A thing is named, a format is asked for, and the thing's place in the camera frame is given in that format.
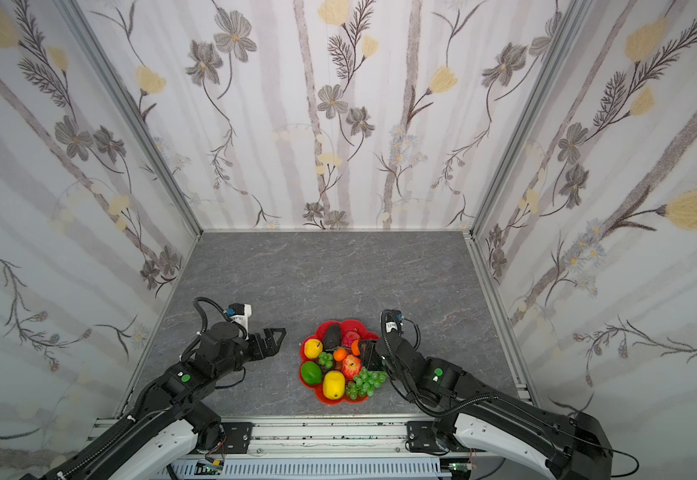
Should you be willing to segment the red apple fruit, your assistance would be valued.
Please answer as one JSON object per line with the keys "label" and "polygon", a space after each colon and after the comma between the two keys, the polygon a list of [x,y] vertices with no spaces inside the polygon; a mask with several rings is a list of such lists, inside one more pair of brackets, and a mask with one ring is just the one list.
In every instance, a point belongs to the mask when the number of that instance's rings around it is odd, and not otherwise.
{"label": "red apple fruit", "polygon": [[360,358],[354,355],[348,355],[344,360],[342,360],[342,375],[346,378],[346,381],[353,381],[354,378],[359,375],[362,371],[362,361]]}

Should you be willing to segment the green grape bunch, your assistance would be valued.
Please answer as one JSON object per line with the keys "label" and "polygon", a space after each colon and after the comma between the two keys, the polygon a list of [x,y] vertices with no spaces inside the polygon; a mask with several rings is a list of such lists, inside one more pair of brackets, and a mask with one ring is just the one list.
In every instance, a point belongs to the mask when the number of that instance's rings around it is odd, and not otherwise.
{"label": "green grape bunch", "polygon": [[386,372],[363,369],[346,384],[344,396],[352,401],[373,397],[376,391],[388,380]]}

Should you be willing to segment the dark red pomegranate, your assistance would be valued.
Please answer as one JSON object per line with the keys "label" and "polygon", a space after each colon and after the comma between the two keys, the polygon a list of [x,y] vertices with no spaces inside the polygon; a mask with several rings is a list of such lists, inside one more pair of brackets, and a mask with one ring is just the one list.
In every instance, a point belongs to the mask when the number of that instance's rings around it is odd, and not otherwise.
{"label": "dark red pomegranate", "polygon": [[342,336],[342,345],[346,348],[351,348],[355,342],[361,340],[362,337],[356,331],[349,331]]}

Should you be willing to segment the orange tangerine with stem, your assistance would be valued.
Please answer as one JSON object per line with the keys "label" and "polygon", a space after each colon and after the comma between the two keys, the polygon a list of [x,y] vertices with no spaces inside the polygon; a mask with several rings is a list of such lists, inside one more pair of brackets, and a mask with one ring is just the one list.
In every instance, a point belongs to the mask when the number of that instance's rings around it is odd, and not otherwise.
{"label": "orange tangerine with stem", "polygon": [[334,361],[336,362],[342,362],[344,358],[348,356],[348,351],[346,349],[339,347],[335,352],[334,352]]}

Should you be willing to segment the red flower-shaped fruit bowl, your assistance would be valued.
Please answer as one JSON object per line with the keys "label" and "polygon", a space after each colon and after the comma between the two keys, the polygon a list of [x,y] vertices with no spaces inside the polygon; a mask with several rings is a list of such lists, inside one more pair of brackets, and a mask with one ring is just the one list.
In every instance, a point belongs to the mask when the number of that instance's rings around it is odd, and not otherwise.
{"label": "red flower-shaped fruit bowl", "polygon": [[389,381],[370,367],[369,348],[378,339],[359,320],[324,322],[300,346],[300,382],[326,405],[372,398]]}

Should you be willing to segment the dark avocado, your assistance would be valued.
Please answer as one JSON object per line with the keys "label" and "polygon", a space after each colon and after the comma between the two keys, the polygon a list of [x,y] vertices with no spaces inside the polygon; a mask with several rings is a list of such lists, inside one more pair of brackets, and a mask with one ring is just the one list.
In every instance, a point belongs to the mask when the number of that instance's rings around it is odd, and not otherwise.
{"label": "dark avocado", "polygon": [[334,350],[338,349],[340,346],[342,346],[342,329],[340,329],[340,323],[330,324],[322,338],[324,352],[334,352]]}

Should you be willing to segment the yellow lemon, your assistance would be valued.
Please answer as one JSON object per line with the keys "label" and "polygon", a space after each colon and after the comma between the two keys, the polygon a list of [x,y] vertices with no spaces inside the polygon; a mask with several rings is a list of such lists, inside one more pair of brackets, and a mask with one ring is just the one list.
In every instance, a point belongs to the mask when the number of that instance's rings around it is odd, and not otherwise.
{"label": "yellow lemon", "polygon": [[329,371],[322,380],[322,395],[328,401],[340,400],[346,393],[346,378],[342,372]]}

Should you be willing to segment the green lime fruit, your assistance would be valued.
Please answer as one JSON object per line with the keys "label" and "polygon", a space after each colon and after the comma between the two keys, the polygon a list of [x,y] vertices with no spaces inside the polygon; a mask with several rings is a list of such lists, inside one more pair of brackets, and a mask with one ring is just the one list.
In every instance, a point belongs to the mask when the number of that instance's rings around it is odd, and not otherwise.
{"label": "green lime fruit", "polygon": [[300,366],[300,379],[308,386],[316,386],[322,383],[322,368],[318,363],[306,361]]}

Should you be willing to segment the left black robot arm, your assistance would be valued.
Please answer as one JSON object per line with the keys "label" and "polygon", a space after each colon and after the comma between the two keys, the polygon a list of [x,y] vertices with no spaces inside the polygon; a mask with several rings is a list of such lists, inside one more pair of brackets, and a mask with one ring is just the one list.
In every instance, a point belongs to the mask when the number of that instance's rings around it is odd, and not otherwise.
{"label": "left black robot arm", "polygon": [[198,447],[220,446],[228,440],[222,418],[202,400],[224,376],[278,354],[285,337],[284,328],[248,333],[232,322],[200,332],[113,426],[42,478],[148,479]]}

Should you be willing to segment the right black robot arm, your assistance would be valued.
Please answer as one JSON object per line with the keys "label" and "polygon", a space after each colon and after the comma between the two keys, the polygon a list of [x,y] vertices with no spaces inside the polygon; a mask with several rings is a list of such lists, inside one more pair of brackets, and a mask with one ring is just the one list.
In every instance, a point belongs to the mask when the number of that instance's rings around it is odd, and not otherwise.
{"label": "right black robot arm", "polygon": [[385,372],[404,400],[433,420],[448,449],[490,452],[547,479],[609,479],[614,452],[600,422],[556,414],[504,394],[462,367],[426,357],[398,332],[359,343],[368,369]]}

